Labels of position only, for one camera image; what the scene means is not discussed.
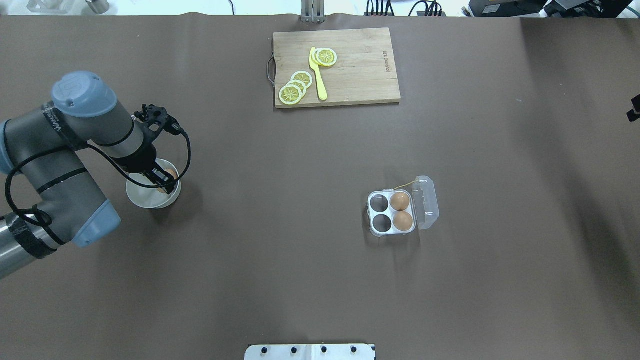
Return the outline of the arm black gripper tip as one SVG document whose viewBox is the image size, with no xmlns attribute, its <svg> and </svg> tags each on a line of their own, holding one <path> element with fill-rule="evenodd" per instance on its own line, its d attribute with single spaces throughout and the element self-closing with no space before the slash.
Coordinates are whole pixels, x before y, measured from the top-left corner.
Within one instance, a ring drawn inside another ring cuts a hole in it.
<svg viewBox="0 0 640 360">
<path fill-rule="evenodd" d="M 640 95 L 634 96 L 631 104 L 631 110 L 627 111 L 626 116 L 628 121 L 633 123 L 640 120 Z"/>
</svg>

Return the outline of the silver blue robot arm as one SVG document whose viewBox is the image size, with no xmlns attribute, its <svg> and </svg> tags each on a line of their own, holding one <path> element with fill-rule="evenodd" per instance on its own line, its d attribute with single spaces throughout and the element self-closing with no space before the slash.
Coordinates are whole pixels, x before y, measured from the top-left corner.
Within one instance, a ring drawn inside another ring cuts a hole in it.
<svg viewBox="0 0 640 360">
<path fill-rule="evenodd" d="M 77 153 L 97 152 L 128 182 L 143 189 L 178 191 L 185 176 L 158 163 L 154 141 L 163 132 L 188 133 L 164 107 L 128 112 L 116 93 L 91 71 L 71 71 L 56 82 L 50 101 L 1 123 L 1 277 L 72 243 L 85 248 L 114 232 L 121 217 Z"/>
</svg>

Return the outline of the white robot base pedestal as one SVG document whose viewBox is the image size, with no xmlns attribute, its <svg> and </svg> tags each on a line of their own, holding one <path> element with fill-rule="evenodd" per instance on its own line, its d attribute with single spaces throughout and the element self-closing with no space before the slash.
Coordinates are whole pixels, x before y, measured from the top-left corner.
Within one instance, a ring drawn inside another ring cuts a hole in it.
<svg viewBox="0 0 640 360">
<path fill-rule="evenodd" d="M 245 360 L 375 360 L 374 344 L 254 344 L 247 347 Z"/>
</svg>

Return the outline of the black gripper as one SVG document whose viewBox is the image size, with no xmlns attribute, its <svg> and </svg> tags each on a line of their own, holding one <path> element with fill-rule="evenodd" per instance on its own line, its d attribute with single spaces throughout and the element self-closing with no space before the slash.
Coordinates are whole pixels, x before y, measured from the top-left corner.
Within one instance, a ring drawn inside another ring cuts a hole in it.
<svg viewBox="0 0 640 360">
<path fill-rule="evenodd" d="M 173 179 L 173 173 L 164 170 L 157 164 L 157 150 L 148 145 L 126 157 L 118 158 L 118 165 L 130 174 L 141 174 L 150 185 L 158 187 L 158 191 L 167 196 L 178 188 L 179 181 Z"/>
</svg>

